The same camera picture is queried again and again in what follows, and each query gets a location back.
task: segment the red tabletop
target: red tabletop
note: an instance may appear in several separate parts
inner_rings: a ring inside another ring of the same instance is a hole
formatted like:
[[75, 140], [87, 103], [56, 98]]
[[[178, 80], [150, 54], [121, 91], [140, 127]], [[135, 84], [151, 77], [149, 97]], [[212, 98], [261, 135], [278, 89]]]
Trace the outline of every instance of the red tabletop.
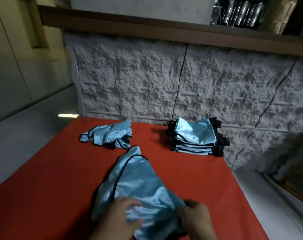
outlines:
[[[74, 120], [0, 185], [0, 240], [88, 237], [93, 193], [126, 150], [81, 143], [79, 134], [113, 122]], [[130, 143], [167, 188], [205, 203], [220, 240], [268, 239], [223, 158], [172, 152], [165, 129], [133, 123]]]

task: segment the wooden shelf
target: wooden shelf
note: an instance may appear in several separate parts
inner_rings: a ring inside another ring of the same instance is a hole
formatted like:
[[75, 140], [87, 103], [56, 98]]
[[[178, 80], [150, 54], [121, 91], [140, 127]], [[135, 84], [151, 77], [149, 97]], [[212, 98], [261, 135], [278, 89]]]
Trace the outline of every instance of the wooden shelf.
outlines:
[[303, 38], [250, 29], [38, 6], [45, 26], [303, 56]]

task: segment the textured stone wall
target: textured stone wall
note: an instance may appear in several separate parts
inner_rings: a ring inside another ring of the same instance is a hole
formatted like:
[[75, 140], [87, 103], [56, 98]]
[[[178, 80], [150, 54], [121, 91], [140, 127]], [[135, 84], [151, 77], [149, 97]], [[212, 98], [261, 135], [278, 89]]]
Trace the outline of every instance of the textured stone wall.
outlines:
[[86, 116], [153, 124], [216, 116], [231, 140], [227, 164], [259, 172], [277, 170], [289, 138], [303, 133], [303, 58], [84, 33], [66, 38]]

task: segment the white tile floor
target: white tile floor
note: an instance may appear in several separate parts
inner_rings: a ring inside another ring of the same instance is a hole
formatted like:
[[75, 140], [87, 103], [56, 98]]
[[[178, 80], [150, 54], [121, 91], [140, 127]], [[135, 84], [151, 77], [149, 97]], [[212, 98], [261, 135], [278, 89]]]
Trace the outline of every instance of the white tile floor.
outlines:
[[[77, 114], [74, 86], [0, 122], [0, 184]], [[270, 240], [303, 240], [303, 203], [256, 173], [234, 176]]]

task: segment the beige cabinet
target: beige cabinet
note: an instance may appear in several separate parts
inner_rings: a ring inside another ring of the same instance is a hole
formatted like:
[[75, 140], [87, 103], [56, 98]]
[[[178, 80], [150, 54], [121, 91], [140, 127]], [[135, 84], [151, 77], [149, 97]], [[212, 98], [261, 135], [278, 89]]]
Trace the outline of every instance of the beige cabinet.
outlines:
[[0, 118], [31, 102], [0, 20]]
[[71, 83], [61, 31], [41, 25], [37, 4], [54, 0], [0, 0], [0, 18], [31, 99]]

